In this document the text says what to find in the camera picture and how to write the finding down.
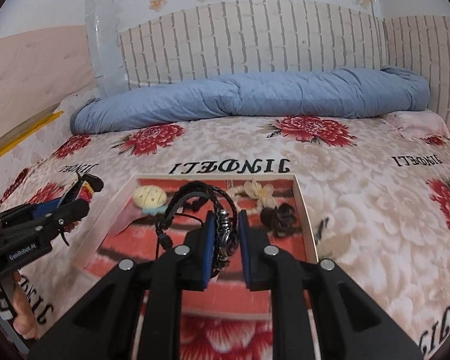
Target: transparent plastic sheet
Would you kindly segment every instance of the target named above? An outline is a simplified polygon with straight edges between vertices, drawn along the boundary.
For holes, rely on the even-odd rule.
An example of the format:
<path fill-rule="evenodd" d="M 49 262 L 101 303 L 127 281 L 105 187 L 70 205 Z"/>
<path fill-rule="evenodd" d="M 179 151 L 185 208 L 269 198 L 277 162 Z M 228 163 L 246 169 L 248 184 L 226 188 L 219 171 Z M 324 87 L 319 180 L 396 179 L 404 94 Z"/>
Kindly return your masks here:
<path fill-rule="evenodd" d="M 100 97 L 129 91 L 118 41 L 119 9 L 114 0 L 85 0 L 85 24 Z"/>

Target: pink cloth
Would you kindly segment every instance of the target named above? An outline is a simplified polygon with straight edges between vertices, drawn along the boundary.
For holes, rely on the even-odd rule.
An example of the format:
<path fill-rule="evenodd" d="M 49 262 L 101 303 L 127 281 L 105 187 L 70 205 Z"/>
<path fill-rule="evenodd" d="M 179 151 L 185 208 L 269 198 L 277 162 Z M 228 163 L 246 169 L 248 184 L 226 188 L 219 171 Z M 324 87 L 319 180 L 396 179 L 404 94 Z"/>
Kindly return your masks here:
<path fill-rule="evenodd" d="M 429 109 L 390 112 L 381 118 L 409 140 L 436 136 L 450 138 L 450 132 L 442 117 Z"/>

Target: blue quilt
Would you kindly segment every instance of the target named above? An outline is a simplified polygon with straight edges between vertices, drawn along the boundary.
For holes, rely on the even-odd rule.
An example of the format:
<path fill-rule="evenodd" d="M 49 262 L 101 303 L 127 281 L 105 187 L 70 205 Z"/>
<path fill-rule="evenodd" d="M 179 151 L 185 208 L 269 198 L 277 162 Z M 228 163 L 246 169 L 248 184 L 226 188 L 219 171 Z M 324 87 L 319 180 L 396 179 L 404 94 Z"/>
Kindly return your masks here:
<path fill-rule="evenodd" d="M 430 90 L 398 67 L 246 73 L 137 88 L 94 99 L 71 119 L 74 134 L 125 131 L 221 116 L 371 117 L 423 111 Z"/>

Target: bed sheet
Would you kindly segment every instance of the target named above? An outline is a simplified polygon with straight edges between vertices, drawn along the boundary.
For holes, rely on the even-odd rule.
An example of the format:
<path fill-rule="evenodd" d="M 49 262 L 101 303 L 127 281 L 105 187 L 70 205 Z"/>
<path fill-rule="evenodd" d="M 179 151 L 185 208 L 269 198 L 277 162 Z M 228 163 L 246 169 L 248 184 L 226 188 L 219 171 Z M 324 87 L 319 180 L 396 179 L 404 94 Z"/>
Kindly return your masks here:
<path fill-rule="evenodd" d="M 73 172 L 104 180 L 89 215 L 22 269 L 43 334 L 93 284 L 72 260 L 135 174 L 296 174 L 321 258 L 337 263 L 431 356 L 450 332 L 450 140 L 409 141 L 378 118 L 226 117 L 70 137 L 2 209 L 60 195 Z M 186 316 L 187 359 L 271 359 L 267 321 Z"/>

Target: human hand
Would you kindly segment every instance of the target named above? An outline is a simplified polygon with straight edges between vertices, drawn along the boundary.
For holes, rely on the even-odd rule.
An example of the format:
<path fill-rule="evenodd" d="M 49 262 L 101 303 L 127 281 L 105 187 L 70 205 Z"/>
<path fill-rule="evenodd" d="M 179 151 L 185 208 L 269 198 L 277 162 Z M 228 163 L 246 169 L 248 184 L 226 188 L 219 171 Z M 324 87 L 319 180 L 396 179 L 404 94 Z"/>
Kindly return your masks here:
<path fill-rule="evenodd" d="M 18 271 L 13 273 L 15 280 L 15 291 L 13 292 L 12 305 L 17 312 L 17 317 L 13 321 L 13 328 L 25 339 L 36 338 L 38 334 L 38 324 L 32 312 L 32 307 L 27 300 L 25 291 L 18 284 L 22 277 Z"/>

